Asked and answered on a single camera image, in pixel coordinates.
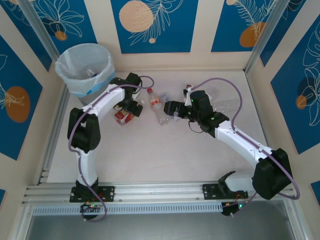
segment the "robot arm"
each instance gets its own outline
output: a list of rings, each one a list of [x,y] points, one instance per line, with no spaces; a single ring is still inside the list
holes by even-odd
[[[185,90],[185,95],[185,102],[166,102],[164,112],[170,116],[177,115],[182,119],[197,122],[203,132],[228,144],[254,169],[254,173],[253,171],[228,173],[224,184],[229,191],[256,191],[261,197],[269,200],[291,183],[284,172],[266,155],[267,153],[274,157],[292,176],[288,155],[285,151],[280,148],[272,150],[255,141],[237,127],[233,128],[227,116],[213,111],[209,96],[205,91],[192,91],[191,88],[188,88]]]
[[[95,159],[98,152],[98,145],[101,140],[99,124],[104,116],[115,105],[123,107],[123,109],[125,109],[127,112],[139,117],[143,107],[134,101],[135,97],[138,95],[135,93],[137,89],[132,86],[119,88],[117,88],[117,86],[125,84],[139,86],[141,82],[142,81],[140,77],[134,73],[130,73],[126,79],[115,77],[111,80],[107,89],[94,101],[81,109],[74,108],[70,112],[67,133],[68,139],[70,138],[71,132],[78,119],[86,111],[88,111],[81,121],[81,124],[79,124],[79,126],[76,128],[71,141],[71,146],[80,153],[81,158],[79,164],[83,177],[88,185],[95,190],[95,192],[97,192],[98,188],[98,176],[95,168]],[[76,180],[76,188],[78,194],[81,196],[80,198],[82,198],[84,202],[90,200],[92,193],[86,187],[80,173],[78,173]]]

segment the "orange circle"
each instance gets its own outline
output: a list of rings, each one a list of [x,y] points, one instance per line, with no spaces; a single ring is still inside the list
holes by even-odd
[[[254,47],[256,45],[258,37],[265,27],[265,24],[265,22],[258,22],[254,26],[250,26],[246,30],[244,30],[240,36],[240,45],[244,48]]]
[[[30,98],[25,89],[20,86],[12,86],[6,91],[6,113],[16,123],[27,120],[30,112]]]
[[[307,105],[307,99],[303,95],[299,95],[296,100],[295,100],[295,105],[297,106],[298,109],[304,109]]]
[[[226,0],[225,2],[227,5],[234,5],[237,3],[237,0]]]
[[[56,31],[54,35],[60,41],[67,40],[67,34],[65,34],[63,31]]]
[[[154,39],[153,37],[149,39],[149,43],[154,44],[156,42],[156,39]]]
[[[128,1],[119,12],[121,25],[131,33],[146,31],[154,23],[154,15],[147,4],[140,0]]]

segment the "white table surface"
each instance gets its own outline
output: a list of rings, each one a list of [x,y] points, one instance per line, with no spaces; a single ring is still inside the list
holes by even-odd
[[[129,72],[118,72],[126,78]],[[186,84],[194,86],[212,77],[231,80],[243,96],[243,108],[235,125],[242,131],[266,144],[258,114],[243,71],[175,70],[136,71],[155,80],[153,91],[168,93],[171,100],[183,100]],[[143,78],[143,85],[150,81]],[[201,90],[219,90],[215,101],[238,98],[237,92],[225,82],[211,81]],[[95,160],[99,182],[190,182],[216,181],[230,171],[252,169],[249,163],[225,143],[207,133],[194,133],[188,127],[187,119],[168,125],[159,125],[152,111],[146,90],[139,99],[146,104],[140,117],[135,117],[125,126],[114,119],[115,112],[109,112],[100,124],[101,141]],[[53,156],[48,183],[74,183],[77,179],[76,155],[68,150],[67,130],[69,113],[82,104],[70,96]],[[225,113],[230,119],[235,111]],[[191,123],[199,130],[197,123]]]

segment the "black mounting bracket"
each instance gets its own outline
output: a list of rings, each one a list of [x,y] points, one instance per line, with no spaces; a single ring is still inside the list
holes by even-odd
[[[246,191],[230,191],[226,179],[235,171],[228,172],[222,176],[218,183],[204,184],[202,185],[203,196],[205,200],[220,200],[220,199],[236,199],[237,196],[241,196],[243,199],[248,199],[248,193]]]
[[[202,186],[204,200],[223,200],[223,199],[236,199],[237,194],[241,195],[244,199],[248,199],[248,193],[246,191],[228,191],[222,193],[219,190],[219,184],[204,184]]]
[[[97,193],[97,195],[104,202],[113,202],[115,197],[114,186],[98,186],[98,180],[91,186],[91,188]],[[75,187],[71,189],[70,203],[86,203],[86,202],[98,202],[92,192],[78,181],[75,183]]]

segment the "plastic bag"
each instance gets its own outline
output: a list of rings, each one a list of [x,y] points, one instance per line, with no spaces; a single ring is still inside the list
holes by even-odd
[[[107,87],[116,76],[110,52],[95,43],[84,43],[64,51],[55,63],[55,71],[69,92],[79,98]]]

